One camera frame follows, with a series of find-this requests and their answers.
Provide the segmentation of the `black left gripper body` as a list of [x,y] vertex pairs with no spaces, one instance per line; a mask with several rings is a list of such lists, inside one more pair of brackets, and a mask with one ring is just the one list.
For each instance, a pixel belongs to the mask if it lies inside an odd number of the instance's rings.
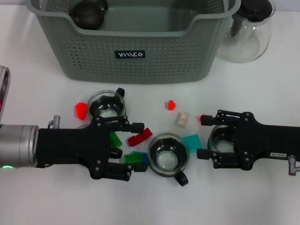
[[110,178],[110,118],[98,117],[81,129],[42,128],[37,137],[37,167],[85,166],[92,179]]

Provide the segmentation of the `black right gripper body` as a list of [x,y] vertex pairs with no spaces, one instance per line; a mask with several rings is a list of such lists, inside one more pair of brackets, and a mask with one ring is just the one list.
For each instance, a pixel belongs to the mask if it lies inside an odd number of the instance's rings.
[[244,112],[236,131],[235,150],[242,170],[251,170],[261,158],[287,160],[293,156],[300,163],[300,127],[264,125]]

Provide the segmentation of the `red trapezoid toy block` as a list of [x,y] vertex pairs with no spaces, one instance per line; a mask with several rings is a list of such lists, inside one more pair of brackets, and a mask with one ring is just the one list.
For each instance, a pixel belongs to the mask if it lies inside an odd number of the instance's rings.
[[89,110],[90,110],[90,106],[88,106],[84,102],[79,102],[75,106],[76,115],[80,120],[85,120]]

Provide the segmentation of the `grey-green perforated storage bin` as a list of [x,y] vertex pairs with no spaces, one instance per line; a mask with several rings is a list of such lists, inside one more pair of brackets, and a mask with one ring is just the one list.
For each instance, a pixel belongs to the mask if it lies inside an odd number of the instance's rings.
[[185,83],[203,79],[241,0],[107,0],[98,30],[69,16],[81,0],[25,0],[61,69],[106,83]]

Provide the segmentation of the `dark red long brick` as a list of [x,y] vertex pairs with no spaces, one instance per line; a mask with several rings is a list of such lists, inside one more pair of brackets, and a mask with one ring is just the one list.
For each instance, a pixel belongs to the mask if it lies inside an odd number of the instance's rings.
[[137,135],[128,138],[127,142],[130,147],[134,147],[146,141],[151,136],[152,136],[152,132],[150,131],[149,128],[146,128],[142,133],[139,133]]

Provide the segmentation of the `green flat toy brick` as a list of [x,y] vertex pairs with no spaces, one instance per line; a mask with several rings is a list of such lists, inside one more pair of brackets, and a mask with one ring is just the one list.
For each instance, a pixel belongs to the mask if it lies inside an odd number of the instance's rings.
[[124,161],[126,164],[136,164],[143,162],[143,156],[141,153],[132,153],[124,156]]

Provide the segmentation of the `green sloped toy brick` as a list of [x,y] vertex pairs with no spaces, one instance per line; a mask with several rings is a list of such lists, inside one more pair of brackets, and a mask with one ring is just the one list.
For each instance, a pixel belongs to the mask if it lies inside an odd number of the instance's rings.
[[119,148],[120,146],[122,146],[122,141],[120,140],[120,138],[117,136],[115,132],[111,132],[109,136],[110,136],[112,147]]

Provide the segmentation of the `blue square toy plate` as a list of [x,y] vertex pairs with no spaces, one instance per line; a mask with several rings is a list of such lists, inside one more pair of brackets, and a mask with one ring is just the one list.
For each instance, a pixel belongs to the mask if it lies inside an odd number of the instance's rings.
[[136,163],[136,164],[130,164],[133,166],[134,172],[146,172],[149,166],[149,160],[148,160],[148,155],[145,152],[138,152],[138,151],[133,151],[132,153],[141,153],[142,154],[142,163]]

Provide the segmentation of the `silver pipe fitting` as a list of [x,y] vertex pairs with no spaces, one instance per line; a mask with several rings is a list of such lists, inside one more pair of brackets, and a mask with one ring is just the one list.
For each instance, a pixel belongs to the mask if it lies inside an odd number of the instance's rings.
[[48,123],[48,128],[60,128],[60,116],[54,115],[53,119]]
[[296,157],[294,155],[288,156],[289,172],[290,176],[296,176],[297,172],[300,172],[300,166],[296,166]]

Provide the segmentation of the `teal square toy plate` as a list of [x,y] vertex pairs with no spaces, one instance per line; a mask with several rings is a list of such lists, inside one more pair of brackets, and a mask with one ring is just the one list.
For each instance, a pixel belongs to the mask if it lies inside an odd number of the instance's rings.
[[199,135],[189,135],[183,137],[183,140],[188,145],[190,153],[196,152],[198,149],[202,148],[202,144]]

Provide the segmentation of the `white square toy brick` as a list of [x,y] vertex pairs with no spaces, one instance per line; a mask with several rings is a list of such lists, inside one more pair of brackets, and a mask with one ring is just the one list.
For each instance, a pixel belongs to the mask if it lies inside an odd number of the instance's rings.
[[176,119],[175,125],[181,128],[185,128],[189,121],[189,113],[187,112],[179,112]]

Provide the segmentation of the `glass carafe with black lid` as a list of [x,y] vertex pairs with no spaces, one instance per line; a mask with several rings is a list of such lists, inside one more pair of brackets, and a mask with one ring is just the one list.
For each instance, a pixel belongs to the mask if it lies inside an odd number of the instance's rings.
[[272,0],[241,0],[226,28],[218,55],[235,62],[256,60],[267,50],[271,35]]

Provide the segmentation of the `black round teapot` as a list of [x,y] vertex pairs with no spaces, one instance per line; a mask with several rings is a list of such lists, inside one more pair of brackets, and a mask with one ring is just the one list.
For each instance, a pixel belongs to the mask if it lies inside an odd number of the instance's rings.
[[105,20],[107,0],[81,0],[70,11],[74,23],[84,30],[98,30]]

